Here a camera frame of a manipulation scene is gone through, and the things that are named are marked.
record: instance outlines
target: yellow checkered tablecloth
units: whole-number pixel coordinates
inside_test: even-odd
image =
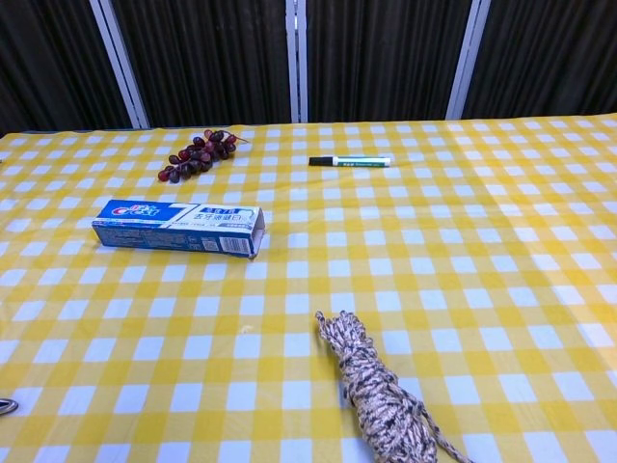
[[[0,141],[0,461],[370,461],[315,336],[343,309],[477,461],[617,461],[617,115],[231,131],[178,185],[196,129]],[[308,167],[333,153],[393,165]],[[104,248],[111,198],[260,205],[267,235]]]

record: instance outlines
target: gingham pattern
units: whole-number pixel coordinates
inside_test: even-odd
[[[369,461],[313,313],[355,311],[479,462],[615,461],[617,116],[0,141],[0,461]],[[309,155],[390,155],[388,169]],[[255,261],[101,247],[110,198],[260,205]]]

